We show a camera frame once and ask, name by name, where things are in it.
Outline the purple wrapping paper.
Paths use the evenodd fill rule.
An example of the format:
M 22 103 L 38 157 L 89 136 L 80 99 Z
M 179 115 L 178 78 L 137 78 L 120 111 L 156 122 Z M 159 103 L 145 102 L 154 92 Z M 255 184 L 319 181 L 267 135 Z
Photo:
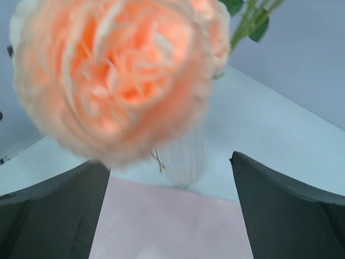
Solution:
M 251 259 L 240 205 L 110 178 L 90 258 Z

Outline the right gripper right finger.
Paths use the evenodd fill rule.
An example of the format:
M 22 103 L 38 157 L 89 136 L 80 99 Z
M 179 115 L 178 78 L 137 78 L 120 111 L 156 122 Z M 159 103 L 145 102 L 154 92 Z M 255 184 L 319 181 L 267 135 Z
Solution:
M 344 196 L 240 152 L 233 152 L 230 163 L 254 258 L 344 258 Z

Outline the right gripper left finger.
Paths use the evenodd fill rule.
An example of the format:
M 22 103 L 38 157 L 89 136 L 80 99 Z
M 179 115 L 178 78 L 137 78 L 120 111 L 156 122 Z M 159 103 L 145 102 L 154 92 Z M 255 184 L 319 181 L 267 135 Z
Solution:
M 89 258 L 110 170 L 85 162 L 1 196 L 1 258 Z

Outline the pink flowers with green leaves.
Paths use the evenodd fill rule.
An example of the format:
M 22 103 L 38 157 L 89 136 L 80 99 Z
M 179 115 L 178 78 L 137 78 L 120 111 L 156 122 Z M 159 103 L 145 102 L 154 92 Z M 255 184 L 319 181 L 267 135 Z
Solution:
M 260 42 L 270 24 L 270 14 L 282 5 L 284 0 L 225 0 L 222 1 L 230 16 L 239 16 L 240 22 L 231 36 L 233 52 L 245 38 Z

